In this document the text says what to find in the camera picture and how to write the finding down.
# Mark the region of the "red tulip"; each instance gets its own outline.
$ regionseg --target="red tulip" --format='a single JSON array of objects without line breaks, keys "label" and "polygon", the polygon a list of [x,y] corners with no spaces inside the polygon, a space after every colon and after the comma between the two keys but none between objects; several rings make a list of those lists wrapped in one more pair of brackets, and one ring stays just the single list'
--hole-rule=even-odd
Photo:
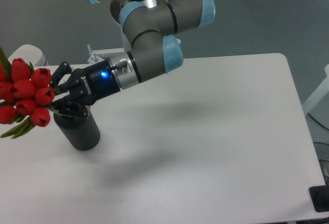
[{"label": "red tulip", "polygon": [[39,68],[32,73],[31,81],[37,88],[47,87],[51,80],[50,70],[47,68]]},{"label": "red tulip", "polygon": [[35,93],[36,103],[42,106],[49,105],[53,101],[54,97],[55,97],[55,93],[50,87],[44,87],[38,89]]},{"label": "red tulip", "polygon": [[31,98],[35,94],[35,84],[28,79],[18,80],[9,91],[16,98]]},{"label": "red tulip", "polygon": [[4,105],[0,108],[0,124],[9,124],[15,117],[17,110],[11,105]]},{"label": "red tulip", "polygon": [[21,79],[30,79],[31,70],[22,58],[14,59],[11,66],[11,79],[16,82]]},{"label": "red tulip", "polygon": [[33,125],[45,127],[50,122],[50,115],[48,109],[41,107],[34,110],[30,116]]},{"label": "red tulip", "polygon": [[9,79],[8,79],[7,75],[5,74],[1,63],[0,63],[0,81],[1,82],[9,82]]},{"label": "red tulip", "polygon": [[32,99],[18,101],[16,102],[15,106],[17,108],[17,111],[24,116],[30,115],[38,107],[35,100]]},{"label": "red tulip", "polygon": [[12,83],[0,82],[0,99],[4,99],[6,102],[14,102],[16,98],[9,90],[13,86]]}]

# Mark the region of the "gray floor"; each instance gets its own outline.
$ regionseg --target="gray floor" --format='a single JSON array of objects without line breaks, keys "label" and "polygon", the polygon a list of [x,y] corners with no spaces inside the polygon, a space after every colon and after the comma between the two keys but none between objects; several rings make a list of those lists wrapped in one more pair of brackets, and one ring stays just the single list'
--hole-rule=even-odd
[{"label": "gray floor", "polygon": [[[329,0],[215,0],[215,22],[182,33],[185,58],[279,52],[289,62],[301,102],[325,78],[329,63]],[[0,0],[0,44],[7,55],[18,47],[39,47],[50,64],[85,63],[86,45],[121,47],[108,4],[86,0]],[[313,114],[329,126],[328,98]],[[314,141],[329,133],[307,119]],[[321,158],[329,148],[317,147]]]}]

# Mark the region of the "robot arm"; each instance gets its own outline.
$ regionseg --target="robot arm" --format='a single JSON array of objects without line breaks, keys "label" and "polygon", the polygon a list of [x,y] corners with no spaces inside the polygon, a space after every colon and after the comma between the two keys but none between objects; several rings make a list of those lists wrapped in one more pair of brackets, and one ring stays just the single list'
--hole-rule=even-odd
[{"label": "robot arm", "polygon": [[[118,18],[131,50],[73,72],[67,62],[61,64],[52,85],[69,95],[54,102],[56,110],[87,117],[85,106],[180,67],[184,57],[173,35],[206,25],[215,16],[213,0],[168,0],[153,7],[143,1],[129,0]],[[58,85],[69,73],[68,81]]]}]

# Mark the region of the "black vase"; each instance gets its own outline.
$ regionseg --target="black vase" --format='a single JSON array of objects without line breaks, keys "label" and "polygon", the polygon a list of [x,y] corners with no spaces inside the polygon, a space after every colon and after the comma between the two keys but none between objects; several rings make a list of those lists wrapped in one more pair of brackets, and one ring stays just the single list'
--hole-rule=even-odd
[{"label": "black vase", "polygon": [[91,113],[87,118],[58,114],[53,114],[53,118],[66,138],[77,150],[87,151],[98,144],[100,132]]}]

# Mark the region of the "cable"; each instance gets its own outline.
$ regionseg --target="cable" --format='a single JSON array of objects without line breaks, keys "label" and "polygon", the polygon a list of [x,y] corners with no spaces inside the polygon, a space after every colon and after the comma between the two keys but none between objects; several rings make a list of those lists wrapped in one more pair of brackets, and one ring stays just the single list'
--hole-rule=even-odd
[{"label": "cable", "polygon": [[329,145],[329,143],[322,143],[322,142],[313,142],[315,144],[324,144],[324,145]]},{"label": "cable", "polygon": [[325,129],[325,130],[327,130],[327,131],[329,131],[329,128],[327,128],[327,127],[325,127],[324,125],[322,125],[319,121],[317,121],[317,119],[316,118],[314,118],[310,113],[307,113],[309,116],[310,116],[310,118],[315,122],[315,123],[317,123],[319,126],[321,126],[323,129]]},{"label": "cable", "polygon": [[320,159],[319,161],[325,161],[325,162],[329,162],[329,160],[324,160],[324,159]]}]

